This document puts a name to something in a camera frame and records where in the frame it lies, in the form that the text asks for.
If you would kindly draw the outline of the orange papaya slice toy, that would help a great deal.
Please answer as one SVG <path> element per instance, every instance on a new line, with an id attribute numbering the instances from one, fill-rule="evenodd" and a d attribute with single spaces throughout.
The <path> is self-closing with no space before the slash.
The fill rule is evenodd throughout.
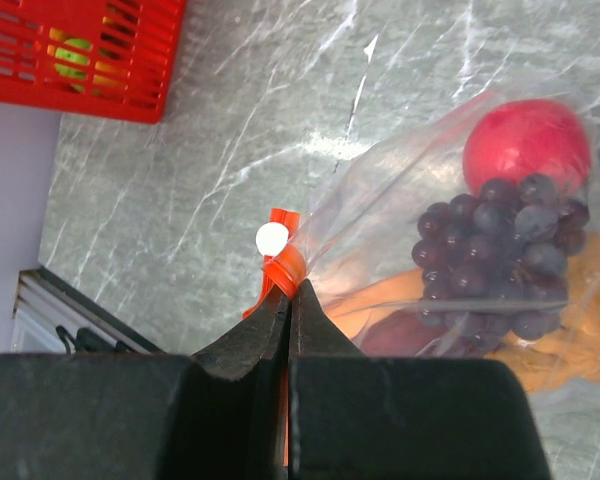
<path id="1" fill-rule="evenodd" d="M 446 351 L 437 342 L 444 326 L 426 326 L 411 305 L 424 290 L 422 270 L 406 271 L 353 292 L 338 292 L 333 283 L 318 291 L 327 317 L 365 355 L 372 357 L 472 358 L 472 347 L 457 339 Z"/>

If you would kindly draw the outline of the red apple toy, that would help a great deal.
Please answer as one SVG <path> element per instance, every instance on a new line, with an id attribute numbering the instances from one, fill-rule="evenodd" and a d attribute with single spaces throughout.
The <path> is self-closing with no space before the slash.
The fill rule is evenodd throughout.
<path id="1" fill-rule="evenodd" d="M 463 151 L 464 180 L 473 193 L 493 178 L 517 184 L 541 173 L 572 194 L 587 181 L 591 167 L 591 141 L 583 120 L 549 99 L 513 101 L 490 110 L 469 134 Z"/>

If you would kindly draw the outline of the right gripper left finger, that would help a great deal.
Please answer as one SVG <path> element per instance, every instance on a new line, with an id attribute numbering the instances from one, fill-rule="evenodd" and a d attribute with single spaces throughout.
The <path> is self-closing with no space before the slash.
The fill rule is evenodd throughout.
<path id="1" fill-rule="evenodd" d="M 0 479 L 281 479 L 289 301 L 190 355 L 1 354 Z"/>

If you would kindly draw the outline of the clear zip bag orange zipper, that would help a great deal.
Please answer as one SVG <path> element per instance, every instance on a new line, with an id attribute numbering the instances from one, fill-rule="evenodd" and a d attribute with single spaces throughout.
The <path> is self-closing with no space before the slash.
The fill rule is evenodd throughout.
<path id="1" fill-rule="evenodd" d="M 528 99 L 558 101 L 583 120 L 591 141 L 592 167 L 579 190 L 565 193 L 588 206 L 587 236 L 600 234 L 600 173 L 588 105 L 574 89 L 557 84 L 496 87 L 436 121 L 372 146 L 318 195 L 307 213 L 273 210 L 256 236 L 263 258 L 262 292 L 277 289 L 293 299 L 309 282 L 318 299 L 318 291 L 329 283 L 338 292 L 353 292 L 421 269 L 411 256 L 420 239 L 420 215 L 433 203 L 448 202 L 462 193 L 478 194 L 469 190 L 463 174 L 469 134 L 490 110 Z M 504 346 L 508 334 L 497 349 L 486 352 L 447 330 L 437 350 L 444 352 L 462 339 L 476 352 L 472 358 L 492 360 L 487 356 Z"/>

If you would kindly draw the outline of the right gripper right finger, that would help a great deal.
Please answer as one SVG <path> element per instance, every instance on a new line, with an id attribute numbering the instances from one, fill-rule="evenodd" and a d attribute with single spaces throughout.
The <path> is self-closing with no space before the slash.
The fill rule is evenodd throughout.
<path id="1" fill-rule="evenodd" d="M 291 303 L 293 479 L 547 479 L 526 397 L 503 363 L 364 356 L 304 282 Z"/>

